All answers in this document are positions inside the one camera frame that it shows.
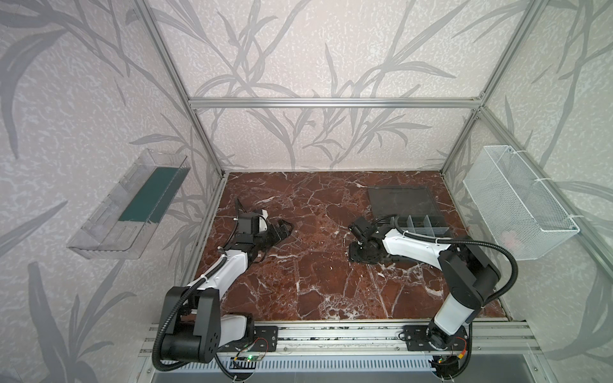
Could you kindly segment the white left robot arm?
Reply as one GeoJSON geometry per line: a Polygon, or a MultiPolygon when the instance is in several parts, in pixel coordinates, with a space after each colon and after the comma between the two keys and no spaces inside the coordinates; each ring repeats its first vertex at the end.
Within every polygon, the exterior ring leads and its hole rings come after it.
{"type": "Polygon", "coordinates": [[[218,362],[226,345],[236,348],[256,343],[250,314],[222,314],[221,300],[259,255],[290,237],[293,223],[268,221],[265,210],[239,212],[220,258],[199,278],[172,287],[164,297],[156,338],[153,367],[161,372],[178,370],[193,362],[218,362]]]}

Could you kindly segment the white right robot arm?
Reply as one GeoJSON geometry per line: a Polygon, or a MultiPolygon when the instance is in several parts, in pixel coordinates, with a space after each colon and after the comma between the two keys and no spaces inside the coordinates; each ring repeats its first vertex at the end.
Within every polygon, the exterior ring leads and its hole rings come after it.
{"type": "Polygon", "coordinates": [[[354,263],[424,263],[438,269],[449,294],[423,331],[422,341],[438,350],[453,345],[466,325],[488,304],[516,283],[519,267],[512,253],[497,244],[464,237],[446,237],[446,228],[432,225],[427,215],[384,215],[349,225],[354,263]]]}

